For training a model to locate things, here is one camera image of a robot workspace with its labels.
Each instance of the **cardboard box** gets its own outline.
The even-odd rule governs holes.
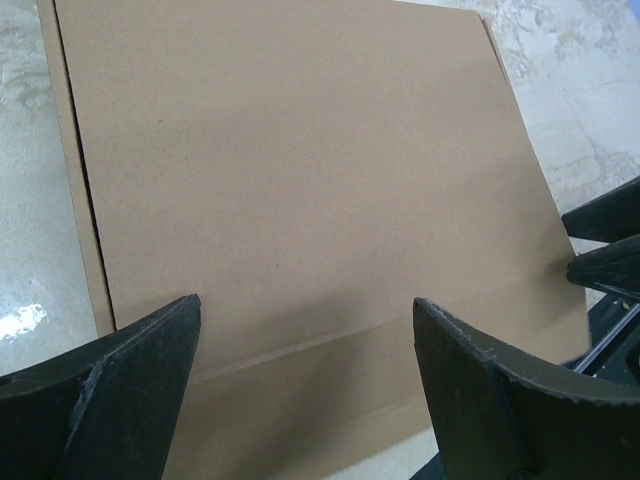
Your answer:
[[[571,246],[475,13],[40,9],[100,331],[203,301],[166,478],[322,478],[426,428],[415,296],[550,361],[587,348]]]

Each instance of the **cardboard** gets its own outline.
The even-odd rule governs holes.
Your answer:
[[[116,326],[203,301],[166,478],[322,478],[426,428],[415,296],[550,361],[587,348],[475,13],[47,1]]]

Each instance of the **brown cardboard box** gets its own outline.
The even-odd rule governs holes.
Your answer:
[[[120,328],[202,297],[167,478],[321,478],[424,429],[415,296],[550,361],[586,349],[572,250],[476,14],[41,14],[101,331],[111,308]]]

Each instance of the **marble surface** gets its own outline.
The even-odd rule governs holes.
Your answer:
[[[640,29],[624,0],[416,3],[487,19],[561,213],[640,175]],[[96,335],[35,0],[0,0],[0,145],[1,375]],[[332,478],[405,480],[435,451],[424,432]]]

